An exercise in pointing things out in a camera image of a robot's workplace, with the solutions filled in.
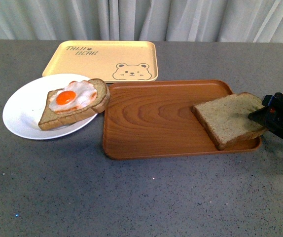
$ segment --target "bear face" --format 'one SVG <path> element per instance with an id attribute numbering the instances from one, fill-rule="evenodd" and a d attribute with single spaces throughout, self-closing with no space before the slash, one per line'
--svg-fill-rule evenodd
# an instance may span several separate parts
<path id="1" fill-rule="evenodd" d="M 151 73 L 148 71 L 149 65 L 140 63 L 138 65 L 127 65 L 119 63 L 116 65 L 117 70 L 113 73 L 116 80 L 149 80 Z"/>

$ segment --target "toast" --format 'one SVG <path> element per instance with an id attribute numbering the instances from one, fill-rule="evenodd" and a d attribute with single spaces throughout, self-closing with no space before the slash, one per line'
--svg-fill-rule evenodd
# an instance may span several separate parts
<path id="1" fill-rule="evenodd" d="M 108 86 L 101 79 L 90 79 L 88 81 L 92 83 L 97 90 L 97 98 L 88 106 L 70 113 L 56 114 L 50 110 L 48 107 L 50 104 L 50 97 L 61 89 L 49 91 L 47 93 L 46 105 L 42 117 L 38 123 L 40 129 L 51 130 L 53 128 L 84 120 L 95 114 L 103 112 L 110 99 Z"/>
<path id="2" fill-rule="evenodd" d="M 239 141 L 254 139 L 267 128 L 248 119 L 251 112 L 263 108 L 262 101 L 247 92 L 232 94 L 192 106 L 192 113 L 208 133 L 218 150 Z"/>

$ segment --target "white curtain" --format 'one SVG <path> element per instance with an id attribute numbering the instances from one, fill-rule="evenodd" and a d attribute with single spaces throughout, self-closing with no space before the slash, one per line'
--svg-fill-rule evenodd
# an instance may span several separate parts
<path id="1" fill-rule="evenodd" d="M 0 0 L 0 39 L 283 42 L 283 0 Z"/>

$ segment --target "wooden tray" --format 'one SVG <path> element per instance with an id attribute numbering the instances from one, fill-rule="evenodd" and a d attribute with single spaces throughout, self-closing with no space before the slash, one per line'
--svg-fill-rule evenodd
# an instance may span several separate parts
<path id="1" fill-rule="evenodd" d="M 106 83 L 153 81 L 158 77 L 156 48 L 148 41 L 65 41 L 42 75 L 61 73 L 100 78 Z"/>
<path id="2" fill-rule="evenodd" d="M 219 151 L 192 114 L 193 104 L 233 93 L 222 81 L 127 82 L 109 89 L 103 148 L 111 159 L 250 152 L 261 145 L 256 138 Z"/>

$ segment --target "fried egg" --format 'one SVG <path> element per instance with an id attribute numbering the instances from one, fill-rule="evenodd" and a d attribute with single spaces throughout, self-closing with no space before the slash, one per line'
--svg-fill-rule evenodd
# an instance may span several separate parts
<path id="1" fill-rule="evenodd" d="M 90 82 L 72 81 L 49 99 L 49 108 L 56 114 L 70 113 L 91 104 L 97 97 L 97 90 Z"/>

